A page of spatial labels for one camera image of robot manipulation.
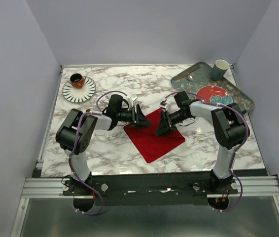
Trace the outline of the red cloth napkin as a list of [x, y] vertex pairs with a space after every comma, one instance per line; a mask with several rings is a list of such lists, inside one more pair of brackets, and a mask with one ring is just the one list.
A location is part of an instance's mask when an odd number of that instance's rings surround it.
[[157, 109], [146, 116], [151, 122], [148, 128], [135, 129], [129, 125], [124, 127], [124, 131], [147, 163], [154, 162], [185, 142], [185, 138], [178, 131], [162, 137], [155, 135], [160, 115], [161, 109]]

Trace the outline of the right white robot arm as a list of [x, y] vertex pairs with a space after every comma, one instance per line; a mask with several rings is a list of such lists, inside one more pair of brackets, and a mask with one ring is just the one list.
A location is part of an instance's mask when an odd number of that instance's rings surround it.
[[233, 179], [232, 167], [236, 152], [246, 142], [250, 129], [238, 104], [229, 105], [205, 102], [200, 95], [189, 98], [185, 91], [173, 93], [179, 110], [169, 113], [162, 110], [156, 136], [166, 136], [177, 130], [176, 125], [186, 119], [201, 117], [212, 123], [219, 151], [214, 168], [210, 172], [209, 189], [222, 192]]

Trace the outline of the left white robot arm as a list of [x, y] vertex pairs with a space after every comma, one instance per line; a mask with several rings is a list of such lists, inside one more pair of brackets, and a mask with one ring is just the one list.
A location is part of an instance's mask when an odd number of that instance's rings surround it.
[[72, 109], [57, 131], [55, 140], [69, 157], [70, 176], [75, 181], [74, 189], [80, 195], [94, 190], [88, 180], [91, 171], [86, 158], [86, 149], [94, 130], [111, 131], [119, 122], [126, 122], [132, 128], [151, 126], [139, 105], [131, 106], [123, 96], [113, 94], [101, 113]]

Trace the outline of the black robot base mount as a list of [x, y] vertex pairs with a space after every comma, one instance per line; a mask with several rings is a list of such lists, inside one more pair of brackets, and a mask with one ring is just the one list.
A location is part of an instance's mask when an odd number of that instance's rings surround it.
[[94, 175], [85, 184], [70, 176], [61, 180], [63, 196], [77, 211], [92, 213], [109, 206], [211, 205], [227, 209], [228, 196], [238, 194], [233, 176], [218, 180], [211, 171]]

